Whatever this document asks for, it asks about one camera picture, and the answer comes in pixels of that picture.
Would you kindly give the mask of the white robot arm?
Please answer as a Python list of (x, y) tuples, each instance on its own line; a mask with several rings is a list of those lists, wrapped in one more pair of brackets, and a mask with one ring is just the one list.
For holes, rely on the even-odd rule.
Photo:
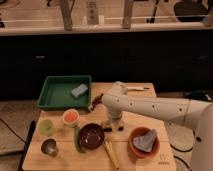
[(190, 171), (213, 171), (213, 102), (183, 98), (129, 96), (123, 82), (115, 82), (102, 96), (108, 120), (132, 112), (176, 123), (195, 131)]

